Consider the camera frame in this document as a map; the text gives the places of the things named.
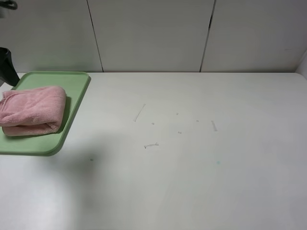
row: white table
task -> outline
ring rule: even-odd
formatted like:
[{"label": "white table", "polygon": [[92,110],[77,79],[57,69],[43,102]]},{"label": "white table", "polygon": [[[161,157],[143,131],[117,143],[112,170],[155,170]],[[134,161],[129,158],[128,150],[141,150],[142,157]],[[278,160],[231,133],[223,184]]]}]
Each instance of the white table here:
[{"label": "white table", "polygon": [[59,153],[0,155],[1,230],[307,229],[301,75],[90,76]]}]

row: green plastic tray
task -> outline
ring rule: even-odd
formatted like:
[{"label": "green plastic tray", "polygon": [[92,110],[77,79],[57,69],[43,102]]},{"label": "green plastic tray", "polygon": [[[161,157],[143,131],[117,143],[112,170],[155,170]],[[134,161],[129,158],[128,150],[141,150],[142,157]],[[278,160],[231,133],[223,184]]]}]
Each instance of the green plastic tray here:
[{"label": "green plastic tray", "polygon": [[57,133],[23,137],[8,137],[0,128],[0,154],[51,156],[57,153],[63,146],[90,79],[88,74],[83,72],[33,71],[26,73],[12,90],[57,85],[66,91],[62,125]]}]

